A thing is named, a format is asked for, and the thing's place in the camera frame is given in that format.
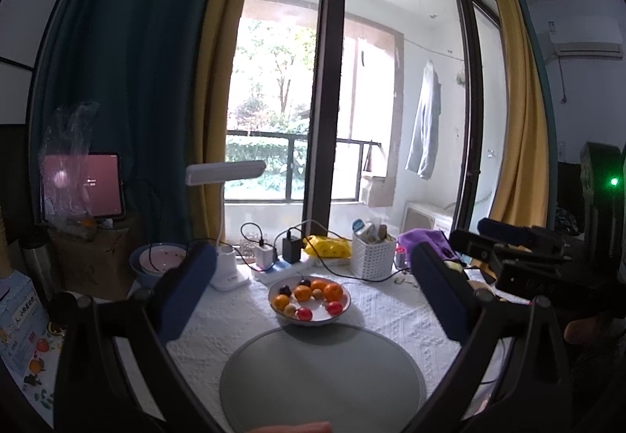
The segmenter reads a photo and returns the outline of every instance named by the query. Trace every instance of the teal curtain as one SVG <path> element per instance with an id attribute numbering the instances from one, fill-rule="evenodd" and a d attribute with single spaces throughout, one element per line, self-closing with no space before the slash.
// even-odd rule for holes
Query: teal curtain
<path id="1" fill-rule="evenodd" d="M 184 173 L 196 51 L 207 0 L 59 0 L 31 89 L 29 173 L 57 106 L 99 103 L 92 151 L 120 153 L 127 208 L 152 240 L 190 237 Z M 162 220 L 157 221 L 161 210 Z"/>
<path id="2" fill-rule="evenodd" d="M 548 80 L 548 72 L 546 70 L 545 61 L 541 52 L 541 45 L 537 33 L 534 30 L 533 20 L 530 17 L 530 11 L 528 11 L 528 4 L 526 0 L 519 0 L 520 8 L 522 9 L 522 16 L 524 17 L 524 24 L 528 31 L 528 37 L 530 38 L 530 45 L 533 48 L 534 61 L 537 65 L 537 74 L 539 75 L 539 83 L 541 84 L 541 91 L 543 93 L 543 106 L 546 113 L 546 124 L 548 127 L 548 158 L 549 162 L 549 190 L 548 190 L 548 212 L 546 218 L 546 228 L 552 230 L 554 228 L 554 221 L 556 218 L 556 186 L 557 186 L 557 171 L 558 171 L 558 149 L 556 148 L 556 122 L 554 117 L 554 107 L 552 106 L 552 94 L 550 93 L 550 82 Z"/>

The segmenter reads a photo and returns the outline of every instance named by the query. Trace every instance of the plastic bag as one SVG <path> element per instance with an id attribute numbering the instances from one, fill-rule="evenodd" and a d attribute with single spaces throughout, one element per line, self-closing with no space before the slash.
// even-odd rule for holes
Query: plastic bag
<path id="1" fill-rule="evenodd" d="M 57 230 L 87 240 L 96 233 L 86 157 L 98 106 L 96 102 L 85 102 L 75 109 L 57 108 L 44 132 L 39 154 L 42 214 Z"/>
<path id="2" fill-rule="evenodd" d="M 311 257 L 350 258 L 352 254 L 348 239 L 310 235 L 305 237 L 304 241 L 307 243 L 304 252 Z"/>

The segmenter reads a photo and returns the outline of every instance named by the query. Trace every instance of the fruit bowl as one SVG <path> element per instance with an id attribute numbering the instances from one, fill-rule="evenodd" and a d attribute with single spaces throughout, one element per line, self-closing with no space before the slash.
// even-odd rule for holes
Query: fruit bowl
<path id="1" fill-rule="evenodd" d="M 307 280 L 311 282 L 312 285 L 321 285 L 323 283 L 324 286 L 326 286 L 326 285 L 332 284 L 334 285 L 334 288 L 333 287 L 331 288 L 335 292 L 337 291 L 337 287 L 339 287 L 339 289 L 342 291 L 341 298 L 337 301 L 333 301 L 333 300 L 328 301 L 326 300 L 326 298 L 315 299 L 311 295 L 311 297 L 308 300 L 304 300 L 306 296 L 308 295 L 308 292 L 305 289 L 297 289 L 297 287 L 300 286 L 300 282 L 307 281 Z M 289 297 L 289 302 L 287 303 L 287 305 L 292 305 L 296 309 L 308 308 L 311 311 L 310 320 L 300 319 L 297 313 L 293 316 L 290 316 L 289 314 L 284 313 L 283 310 L 285 309 L 285 307 L 283 307 L 283 304 L 281 304 L 281 301 L 276 300 L 276 297 L 281 295 L 281 289 L 284 289 L 285 286 L 289 287 L 291 291 L 291 295 Z M 336 297 L 332 297 L 330 290 L 328 292 L 330 294 L 329 297 L 331 299 L 336 298 Z M 295 295 L 298 295 L 300 297 L 300 301 L 296 299 Z M 343 286 L 339 285 L 339 283 L 334 282 L 333 280 L 328 280 L 326 278 L 321 278 L 318 276 L 291 276 L 289 278 L 285 278 L 283 280 L 277 281 L 270 288 L 270 291 L 267 295 L 267 299 L 270 303 L 270 306 L 272 307 L 272 309 L 275 311 L 276 315 L 278 316 L 279 320 L 284 320 L 294 325 L 301 325 L 303 327 L 318 327 L 321 325 L 326 325 L 328 323 L 333 323 L 342 314 L 345 313 L 345 311 L 350 307 L 350 303 L 351 303 L 350 293 Z M 278 308 L 275 305 L 276 302 L 279 304 L 281 308 Z M 331 302 L 337 302 L 341 304 L 342 309 L 339 312 L 335 312 L 333 311 L 333 307 L 331 307 L 331 311 L 334 314 L 329 313 L 326 308 L 331 304 Z"/>

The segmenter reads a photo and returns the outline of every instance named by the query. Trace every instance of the white tablecloth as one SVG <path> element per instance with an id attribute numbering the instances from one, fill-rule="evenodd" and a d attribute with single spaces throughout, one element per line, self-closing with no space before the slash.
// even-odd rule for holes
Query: white tablecloth
<path id="1" fill-rule="evenodd" d="M 337 268 L 347 273 L 347 268 Z M 433 310 L 412 276 L 398 283 L 392 278 L 371 284 L 354 279 L 337 278 L 326 270 L 311 274 L 341 283 L 352 296 L 352 306 L 341 317 L 342 323 L 377 332 L 402 346 L 417 362 L 426 381 L 428 396 L 439 384 L 459 351 L 460 345 L 449 341 Z M 179 340 L 168 344 L 168 350 L 181 373 L 200 401 L 231 431 L 221 410 L 219 384 L 221 372 L 236 349 L 250 339 L 279 326 L 267 301 L 268 286 L 252 280 L 230 292 L 208 288 Z M 139 373 L 126 340 L 119 340 L 120 353 L 143 409 L 161 417 Z M 502 349 L 496 349 L 484 380 L 498 376 Z M 484 400 L 487 388 L 479 390 L 475 404 Z"/>

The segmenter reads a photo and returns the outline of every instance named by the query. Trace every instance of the clothesline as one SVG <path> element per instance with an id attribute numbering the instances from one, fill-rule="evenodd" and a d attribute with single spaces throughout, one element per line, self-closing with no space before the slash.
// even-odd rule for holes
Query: clothesline
<path id="1" fill-rule="evenodd" d="M 415 45 L 415 46 L 417 46 L 419 48 L 422 48 L 422 49 L 424 49 L 427 52 L 430 52 L 432 54 L 437 54 L 438 56 L 448 57 L 449 59 L 455 59 L 455 60 L 459 60 L 461 62 L 465 62 L 465 59 L 459 59 L 458 57 L 450 56 L 449 54 L 444 54 L 442 52 L 438 52 L 437 50 L 431 50 L 430 48 L 426 48 L 424 45 L 420 45 L 418 43 L 415 43 L 415 41 L 411 41 L 410 39 L 405 38 L 405 41 L 407 43 L 411 43 L 412 45 Z"/>

